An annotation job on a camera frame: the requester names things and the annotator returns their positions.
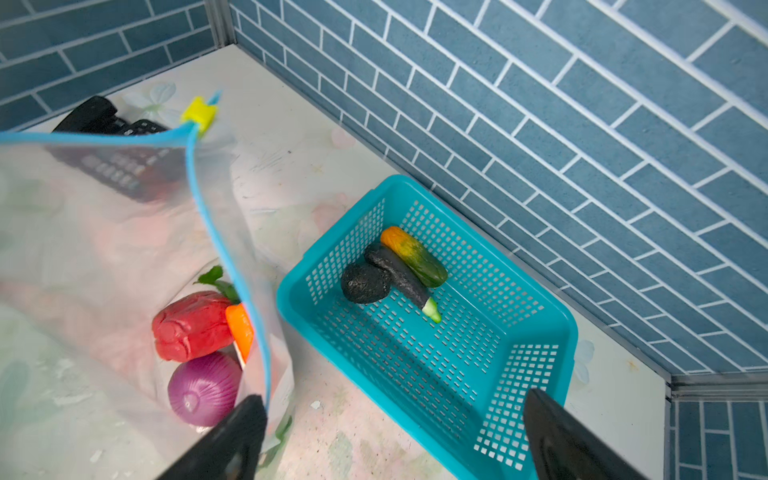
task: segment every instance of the cucumber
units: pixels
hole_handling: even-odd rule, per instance
[[[408,265],[424,286],[437,288],[448,279],[448,271],[417,239],[400,227],[382,232],[381,241]]]
[[[395,252],[381,243],[375,242],[368,245],[363,256],[366,258],[366,262],[388,271],[395,288],[400,290],[433,322],[440,323],[442,321],[442,315],[437,310],[437,302],[431,298],[429,290],[422,285],[408,265]]]

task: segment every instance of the avocado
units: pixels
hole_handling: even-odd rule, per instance
[[[435,323],[442,321],[437,310],[437,302],[429,296],[429,290],[416,277],[413,271],[402,261],[397,253],[379,242],[371,243],[363,256],[366,262],[384,269],[392,276],[392,283],[397,290],[411,300],[425,315]]]
[[[389,295],[392,277],[369,263],[351,263],[341,274],[341,291],[354,303],[373,303]]]

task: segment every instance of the black object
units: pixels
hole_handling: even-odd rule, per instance
[[[116,116],[117,108],[104,97],[91,97],[79,104],[53,131],[84,134],[119,134],[127,122]]]
[[[374,303],[389,295],[392,276],[368,263],[350,263],[341,274],[341,291],[353,303]]]
[[[646,480],[540,389],[528,390],[523,417],[539,480]]]
[[[366,247],[363,254],[366,262],[384,269],[392,276],[392,284],[421,310],[429,301],[429,291],[397,253],[386,245],[374,242]]]
[[[91,97],[78,105],[54,132],[102,135],[146,135],[166,131],[149,120],[128,124],[104,97]],[[138,146],[55,146],[54,157],[127,197],[149,202],[171,195],[184,177],[184,149]]]
[[[247,396],[157,480],[252,480],[266,434],[260,396]]]

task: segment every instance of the carrot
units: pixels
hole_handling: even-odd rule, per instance
[[[227,325],[232,331],[232,337],[237,344],[237,349],[243,357],[243,362],[247,362],[250,347],[253,345],[253,326],[250,324],[245,306],[242,303],[230,305],[224,310],[224,315],[227,318]]]

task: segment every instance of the red bell pepper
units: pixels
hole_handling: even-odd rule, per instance
[[[166,306],[152,320],[157,354],[188,362],[230,345],[225,310],[230,301],[213,291],[196,292]]]

